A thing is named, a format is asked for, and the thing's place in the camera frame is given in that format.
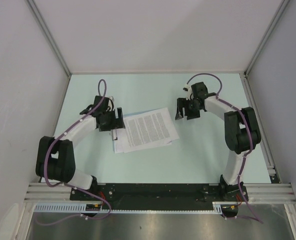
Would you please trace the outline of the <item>metal folder clip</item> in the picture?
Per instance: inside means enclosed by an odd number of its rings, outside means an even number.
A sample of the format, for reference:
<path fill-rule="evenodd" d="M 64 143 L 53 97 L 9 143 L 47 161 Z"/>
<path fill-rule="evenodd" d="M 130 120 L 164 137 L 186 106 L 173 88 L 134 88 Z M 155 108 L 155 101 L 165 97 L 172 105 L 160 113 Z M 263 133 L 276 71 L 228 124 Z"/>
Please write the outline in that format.
<path fill-rule="evenodd" d="M 118 132 L 117 132 L 116 129 L 113 129 L 113 130 L 111 131 L 111 136 L 112 136 L 112 140 L 113 140 L 113 141 L 117 141 L 117 140 L 118 140 Z"/>

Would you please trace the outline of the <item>blue clipboard folder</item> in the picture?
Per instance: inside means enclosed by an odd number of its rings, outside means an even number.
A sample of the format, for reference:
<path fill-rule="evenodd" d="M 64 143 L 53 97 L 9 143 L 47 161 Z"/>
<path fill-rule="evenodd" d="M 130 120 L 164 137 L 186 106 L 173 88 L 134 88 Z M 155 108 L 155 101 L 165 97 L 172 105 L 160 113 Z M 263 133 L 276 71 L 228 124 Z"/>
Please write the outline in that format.
<path fill-rule="evenodd" d="M 140 115 L 140 114 L 144 114 L 144 113 L 148 113 L 148 112 L 151 112 L 151 110 L 128 113 L 128 114 L 124 115 L 123 117 L 124 118 L 132 117 L 132 116 L 136 116 L 136 115 Z M 116 140 L 116 141 L 112 140 L 112 147 L 113 147 L 113 151 L 115 154 L 124 153 L 124 151 L 121 149 L 121 147 L 118 146 L 118 140 Z"/>

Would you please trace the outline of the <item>table form paper sheet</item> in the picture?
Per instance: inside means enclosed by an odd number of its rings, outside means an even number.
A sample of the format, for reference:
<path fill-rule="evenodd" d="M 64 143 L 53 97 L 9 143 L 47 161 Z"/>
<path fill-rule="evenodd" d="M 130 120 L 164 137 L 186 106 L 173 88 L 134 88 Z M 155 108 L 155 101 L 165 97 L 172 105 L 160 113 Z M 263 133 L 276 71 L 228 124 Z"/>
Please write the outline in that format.
<path fill-rule="evenodd" d="M 121 129 L 117 129 L 117 136 L 118 133 L 121 133 Z M 123 147 L 123 143 L 121 141 L 121 138 L 118 136 L 118 140 L 117 140 L 117 146 L 121 147 L 121 149 L 123 150 L 123 153 L 130 153 L 130 152 L 134 152 L 134 151 L 139 151 L 139 150 L 146 150 L 146 149 L 152 149 L 152 148 L 158 148 L 158 147 L 165 147 L 165 146 L 171 146 L 172 142 L 168 142 L 168 143 L 148 143 L 147 146 L 143 146 L 143 147 L 139 147 L 138 149 L 135 150 L 131 150 L 131 151 L 125 151 L 124 147 Z"/>

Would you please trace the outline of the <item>text paper sheet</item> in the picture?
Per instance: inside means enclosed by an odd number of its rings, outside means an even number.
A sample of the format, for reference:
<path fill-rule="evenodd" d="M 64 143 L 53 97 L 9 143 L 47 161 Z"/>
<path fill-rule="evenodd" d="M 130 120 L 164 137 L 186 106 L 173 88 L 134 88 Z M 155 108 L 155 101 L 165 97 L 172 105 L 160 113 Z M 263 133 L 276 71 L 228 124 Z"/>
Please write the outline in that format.
<path fill-rule="evenodd" d="M 169 145 L 180 138 L 167 107 L 126 116 L 123 121 L 118 140 L 124 153 Z"/>

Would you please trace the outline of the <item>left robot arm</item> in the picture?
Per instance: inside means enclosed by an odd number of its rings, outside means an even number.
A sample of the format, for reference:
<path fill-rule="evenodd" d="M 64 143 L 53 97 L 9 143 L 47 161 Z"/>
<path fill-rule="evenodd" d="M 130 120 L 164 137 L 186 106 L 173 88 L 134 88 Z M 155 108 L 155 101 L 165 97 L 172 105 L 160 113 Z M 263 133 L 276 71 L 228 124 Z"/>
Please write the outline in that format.
<path fill-rule="evenodd" d="M 96 130 L 111 132 L 124 129 L 125 124 L 122 108 L 115 108 L 112 96 L 95 96 L 94 103 L 80 115 L 81 118 L 58 137 L 40 139 L 35 173 L 41 178 L 81 189 L 86 199 L 93 200 L 99 193 L 97 178 L 76 168 L 74 148 Z"/>

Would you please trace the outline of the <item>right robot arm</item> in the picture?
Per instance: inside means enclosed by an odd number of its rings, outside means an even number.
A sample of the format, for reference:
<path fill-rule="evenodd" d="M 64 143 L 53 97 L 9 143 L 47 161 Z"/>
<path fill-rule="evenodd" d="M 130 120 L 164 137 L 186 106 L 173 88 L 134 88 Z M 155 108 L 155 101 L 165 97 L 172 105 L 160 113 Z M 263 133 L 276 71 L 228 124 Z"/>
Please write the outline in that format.
<path fill-rule="evenodd" d="M 203 82 L 186 84 L 186 97 L 177 99 L 175 119 L 197 119 L 201 111 L 210 112 L 224 122 L 224 139 L 229 149 L 227 164 L 218 184 L 218 194 L 230 201 L 236 194 L 244 196 L 242 177 L 248 156 L 261 142 L 255 110 L 252 107 L 238 108 L 221 99 L 217 93 L 208 92 Z"/>

